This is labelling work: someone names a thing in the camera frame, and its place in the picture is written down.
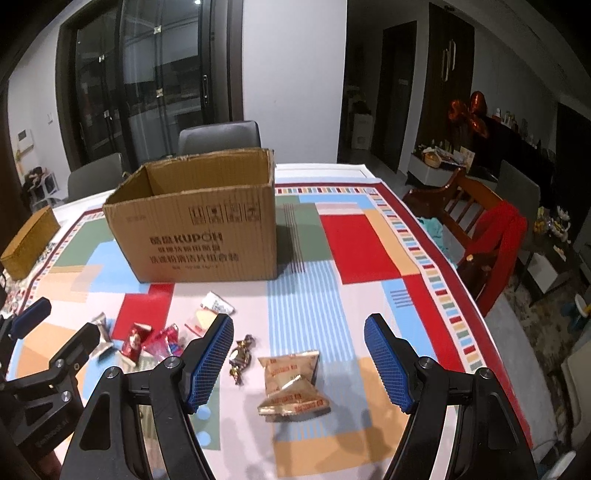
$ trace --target sliding door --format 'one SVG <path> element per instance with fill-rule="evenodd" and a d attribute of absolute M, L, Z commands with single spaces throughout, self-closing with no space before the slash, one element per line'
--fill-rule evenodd
<path fill-rule="evenodd" d="M 127 0 L 122 74 L 140 164 L 177 153 L 181 130 L 213 122 L 210 0 Z"/>
<path fill-rule="evenodd" d="M 127 154 L 116 101 L 117 10 L 112 8 L 76 33 L 75 91 L 87 160 Z"/>
<path fill-rule="evenodd" d="M 214 1 L 93 0 L 64 22 L 56 96 L 72 170 L 121 153 L 134 171 L 176 155 L 182 130 L 227 121 L 212 101 Z M 226 25 L 228 9 L 217 14 Z"/>

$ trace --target colorful patterned tablecloth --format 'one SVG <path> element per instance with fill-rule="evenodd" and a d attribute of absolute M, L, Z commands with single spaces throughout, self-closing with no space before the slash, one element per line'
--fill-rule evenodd
<path fill-rule="evenodd" d="M 363 341 L 363 323 L 373 312 L 382 313 L 419 355 L 448 369 L 492 368 L 529 436 L 474 302 L 384 184 L 282 185 L 276 202 L 280 274 L 255 282 L 140 284 L 102 211 L 86 212 L 5 307 L 22 310 L 41 296 L 53 305 L 51 316 L 19 341 L 9 377 L 46 369 L 55 351 L 100 312 L 109 319 L 113 338 L 122 340 L 134 322 L 154 328 L 184 324 L 214 291 L 236 308 L 236 338 L 255 337 L 255 357 L 318 349 L 317 386 L 332 402 L 328 414 L 271 423 L 256 413 L 264 397 L 262 368 L 253 362 L 244 386 L 237 387 L 226 365 L 208 404 L 191 418 L 218 478 L 381 478 L 408 417 L 389 402 Z M 104 369 L 117 364 L 118 356 L 110 353 L 81 369 L 85 400 Z M 138 369 L 153 364 L 142 358 Z M 143 408 L 147 450 L 159 478 L 164 465 L 149 407 Z M 448 417 L 454 420 L 453 407 Z M 450 446 L 453 433 L 452 424 L 442 444 Z M 447 458 L 440 456 L 436 470 L 443 477 L 449 449 Z"/>

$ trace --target red cloth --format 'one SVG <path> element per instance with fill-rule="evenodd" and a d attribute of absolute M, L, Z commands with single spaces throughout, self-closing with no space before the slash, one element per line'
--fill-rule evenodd
<path fill-rule="evenodd" d="M 483 317 L 490 311 L 509 283 L 526 231 L 527 220 L 505 200 L 483 213 L 478 219 L 472 244 L 466 248 L 465 256 L 499 249 L 488 281 L 476 301 Z"/>

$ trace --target light blue cloth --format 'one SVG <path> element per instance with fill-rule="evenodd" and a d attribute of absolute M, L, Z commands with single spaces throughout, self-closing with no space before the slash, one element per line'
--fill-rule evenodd
<path fill-rule="evenodd" d="M 439 220 L 434 218 L 417 218 L 418 222 L 421 224 L 423 229 L 427 232 L 427 235 L 431 237 L 431 239 L 435 242 L 438 249 L 441 251 L 443 255 L 450 261 L 454 268 L 457 268 L 457 265 L 452 261 L 450 258 L 449 252 L 445 245 L 443 245 L 443 225 Z"/>

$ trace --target door handle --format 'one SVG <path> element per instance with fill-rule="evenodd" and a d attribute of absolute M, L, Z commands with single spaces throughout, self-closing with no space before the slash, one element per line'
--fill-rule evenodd
<path fill-rule="evenodd" d="M 443 55 L 441 55 L 441 79 L 445 82 L 446 78 L 443 76 L 443 74 L 445 73 L 445 55 L 446 55 L 447 49 L 444 48 L 443 49 Z"/>
<path fill-rule="evenodd" d="M 443 50 L 443 56 L 441 57 L 441 79 L 444 82 L 446 82 L 449 78 L 449 60 L 450 60 L 450 52 L 449 52 L 449 49 L 446 48 L 445 50 Z"/>
<path fill-rule="evenodd" d="M 449 80 L 449 62 L 452 57 L 452 52 L 449 50 L 449 48 L 446 48 L 446 51 L 447 51 L 447 66 L 445 69 L 445 81 L 448 81 Z"/>
<path fill-rule="evenodd" d="M 207 75 L 203 75 L 203 101 L 205 105 L 209 104 L 209 79 Z"/>
<path fill-rule="evenodd" d="M 449 41 L 449 51 L 452 51 L 452 46 L 453 46 L 452 71 L 454 71 L 456 69 L 456 42 L 454 41 L 453 38 Z"/>

